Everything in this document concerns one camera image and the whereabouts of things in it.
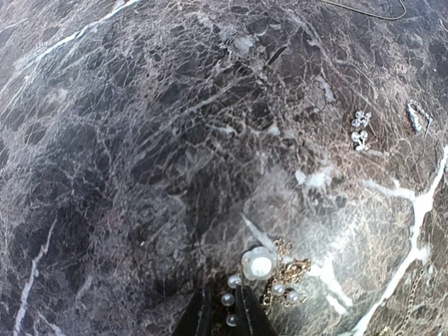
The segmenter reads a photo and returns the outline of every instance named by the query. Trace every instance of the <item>jewelry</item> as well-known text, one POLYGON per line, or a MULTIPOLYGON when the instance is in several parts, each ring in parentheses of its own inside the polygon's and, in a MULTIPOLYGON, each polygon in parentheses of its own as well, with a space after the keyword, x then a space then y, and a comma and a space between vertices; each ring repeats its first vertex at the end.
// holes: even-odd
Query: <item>jewelry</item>
POLYGON ((221 303, 226 307, 231 307, 235 303, 235 296, 230 293, 226 293, 221 297, 221 303))
MULTIPOLYGON (((351 121, 351 126, 354 128, 363 127, 366 128, 369 125, 372 114, 370 112, 364 113, 364 111, 355 112, 355 118, 351 121)), ((362 131, 353 132, 351 134, 351 140, 355 143, 355 150, 366 151, 370 147, 365 144, 368 138, 368 133, 363 129, 362 131)))
POLYGON ((423 128, 419 121, 419 116, 417 114, 420 113, 428 122, 428 125, 426 126, 425 131, 425 137, 428 134, 429 127, 431 126, 431 123, 433 122, 433 118, 425 112, 425 110, 421 107, 420 103, 417 101, 411 99, 409 103, 407 104, 406 108, 407 113, 409 114, 409 118, 411 119, 412 127, 414 128, 416 133, 420 133, 421 129, 423 128))
POLYGON ((366 128, 369 125, 370 118, 372 114, 370 112, 364 113, 364 111, 355 112, 355 118, 351 121, 351 125, 355 128, 360 127, 361 125, 366 128))
POLYGON ((397 332, 393 332, 392 328, 389 325, 386 325, 383 330, 377 334, 377 336, 386 336, 386 335, 390 335, 390 336, 403 336, 405 333, 405 329, 407 327, 407 324, 409 323, 409 317, 411 316, 412 313, 412 309, 414 308, 414 298, 415 298, 415 293, 417 291, 417 288, 419 286, 419 282, 421 280, 421 277, 423 276, 423 274, 425 274, 424 269, 420 269, 419 273, 417 274, 417 276, 414 279, 414 283, 412 284, 412 287, 409 291, 409 297, 407 299, 407 309, 406 309, 406 314, 405 317, 403 319, 403 322, 401 323, 400 329, 398 329, 397 332))
POLYGON ((279 302, 285 307, 295 305, 299 302, 305 302, 307 297, 300 295, 291 288, 293 284, 298 283, 311 268, 309 259, 297 260, 284 263, 285 257, 291 252, 293 245, 279 239, 274 242, 277 247, 277 268, 268 280, 265 291, 261 297, 263 308, 268 314, 272 308, 272 303, 279 302))
POLYGON ((248 280, 268 280, 274 263, 275 257, 264 246, 245 252, 241 259, 243 274, 248 280))
POLYGON ((361 132, 357 133, 357 132, 353 132, 351 134, 351 140, 353 140, 353 142, 356 145, 355 150, 357 151, 366 151, 368 150, 370 147, 369 145, 365 144, 365 141, 368 138, 368 133, 365 130, 362 130, 361 132))
POLYGON ((225 322, 229 327, 236 327, 237 326, 237 317, 234 314, 227 315, 225 322))
MULTIPOLYGON (((227 278, 227 285, 230 288, 230 291, 233 292, 238 285, 242 284, 242 279, 239 275, 231 275, 227 278)), ((229 308, 235 304, 235 296, 233 293, 224 293, 221 296, 221 304, 227 309, 227 318, 225 319, 225 323, 229 327, 235 327, 237 325, 237 317, 233 314, 229 308)))
POLYGON ((229 287, 231 287, 231 289, 235 289, 238 285, 242 284, 242 280, 239 277, 239 275, 232 275, 229 276, 229 278, 227 279, 227 285, 229 285, 229 287))

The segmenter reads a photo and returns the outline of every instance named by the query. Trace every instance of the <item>gold jewelry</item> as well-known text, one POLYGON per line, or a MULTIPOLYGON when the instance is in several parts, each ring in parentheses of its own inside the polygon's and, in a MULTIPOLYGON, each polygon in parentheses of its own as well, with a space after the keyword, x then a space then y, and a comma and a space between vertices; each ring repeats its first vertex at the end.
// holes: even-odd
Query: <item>gold jewelry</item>
POLYGON ((412 308, 414 307, 415 293, 417 291, 419 282, 420 282, 423 274, 425 274, 424 269, 420 269, 420 271, 417 274, 417 276, 414 280, 414 283, 412 284, 412 287, 409 291, 409 297, 407 299, 406 315, 403 319, 403 322, 401 323, 400 329, 398 329, 398 331, 396 333, 394 333, 392 328, 389 325, 386 325, 383 328, 383 330, 379 334, 377 334, 377 336, 403 336, 404 335, 407 324, 409 323, 409 317, 411 316, 411 313, 412 313, 412 308))
POLYGON ((277 267, 272 277, 267 281, 265 291, 261 301, 266 314, 269 313, 274 302, 280 302, 285 307, 290 307, 295 303, 304 302, 307 297, 300 298, 299 293, 291 288, 298 283, 310 270, 311 261, 309 259, 297 260, 285 263, 284 258, 293 249, 291 242, 286 243, 283 239, 274 241, 277 247, 277 267))

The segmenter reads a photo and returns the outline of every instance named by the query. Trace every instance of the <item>thin gold chain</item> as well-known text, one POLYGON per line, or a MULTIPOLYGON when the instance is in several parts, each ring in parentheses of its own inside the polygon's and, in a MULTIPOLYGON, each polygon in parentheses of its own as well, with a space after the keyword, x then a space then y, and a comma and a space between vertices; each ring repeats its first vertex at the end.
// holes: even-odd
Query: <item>thin gold chain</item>
POLYGON ((415 299, 415 293, 417 291, 417 288, 419 287, 419 282, 421 280, 421 277, 425 274, 424 269, 420 269, 419 273, 415 277, 414 283, 412 284, 412 287, 409 291, 409 297, 407 299, 407 309, 406 309, 406 315, 403 319, 403 322, 401 323, 400 329, 394 334, 392 331, 392 328, 389 325, 386 325, 383 330, 377 334, 377 336, 403 336, 405 334, 405 329, 407 327, 407 324, 409 323, 409 317, 412 313, 412 308, 414 308, 414 299, 415 299))

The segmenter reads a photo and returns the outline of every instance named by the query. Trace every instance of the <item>white pearl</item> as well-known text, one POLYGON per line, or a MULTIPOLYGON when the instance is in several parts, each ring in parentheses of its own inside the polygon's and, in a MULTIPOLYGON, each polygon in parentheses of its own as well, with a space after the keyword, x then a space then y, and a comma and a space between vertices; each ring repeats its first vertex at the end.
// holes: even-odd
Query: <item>white pearl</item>
POLYGON ((272 294, 283 295, 284 292, 285 285, 283 285, 282 283, 274 283, 274 285, 272 285, 272 294))
POLYGON ((299 301, 299 293, 297 293, 295 290, 291 290, 286 294, 286 301, 289 303, 296 303, 299 301))
POLYGON ((237 317, 234 314, 228 315, 225 319, 225 322, 229 327, 236 327, 237 326, 237 317))
POLYGON ((221 303, 226 307, 230 307, 235 303, 235 296, 232 294, 226 293, 221 296, 221 303))
POLYGON ((229 287, 233 289, 235 289, 238 285, 241 285, 241 283, 241 278, 237 275, 229 276, 229 278, 227 279, 227 285, 229 285, 229 287))
POLYGON ((241 259, 243 274, 248 280, 268 280, 272 274, 275 257, 264 246, 245 252, 241 259))
POLYGON ((272 261, 266 257, 255 258, 251 263, 251 272, 256 277, 266 277, 272 270, 272 261))

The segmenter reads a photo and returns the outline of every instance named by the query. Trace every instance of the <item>wire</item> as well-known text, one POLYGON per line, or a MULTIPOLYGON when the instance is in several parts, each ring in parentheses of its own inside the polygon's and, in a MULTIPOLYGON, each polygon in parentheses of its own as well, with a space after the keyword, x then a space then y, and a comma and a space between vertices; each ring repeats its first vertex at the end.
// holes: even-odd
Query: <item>wire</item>
POLYGON ((337 7, 348 9, 349 11, 353 11, 353 12, 356 12, 356 13, 364 14, 366 16, 370 16, 372 18, 382 19, 382 20, 386 20, 386 21, 396 21, 398 19, 401 19, 403 16, 406 15, 406 12, 407 12, 406 11, 406 7, 405 7, 405 5, 403 3, 403 0, 398 0, 400 2, 400 5, 403 8, 403 14, 400 15, 400 16, 397 16, 397 17, 385 17, 385 16, 380 16, 380 15, 377 15, 377 14, 368 13, 368 12, 365 12, 364 10, 356 9, 356 8, 349 7, 349 6, 345 6, 345 5, 342 5, 340 3, 337 3, 337 2, 334 2, 334 1, 331 1, 331 0, 321 0, 321 1, 325 2, 326 4, 334 5, 334 6, 337 6, 337 7))

